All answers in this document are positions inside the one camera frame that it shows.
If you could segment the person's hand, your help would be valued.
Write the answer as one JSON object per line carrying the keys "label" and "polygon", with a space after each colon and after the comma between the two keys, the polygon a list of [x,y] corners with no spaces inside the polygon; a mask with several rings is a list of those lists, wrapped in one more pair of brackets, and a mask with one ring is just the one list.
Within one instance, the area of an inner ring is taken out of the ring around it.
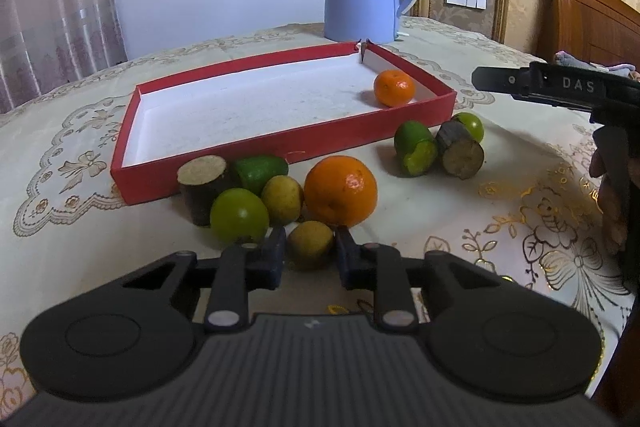
{"label": "person's hand", "polygon": [[622,200],[614,190],[600,150],[595,150],[591,156],[589,176],[600,179],[598,206],[602,211],[602,237],[606,251],[610,255],[629,251],[628,233],[638,230],[639,220],[632,219],[623,210]]}

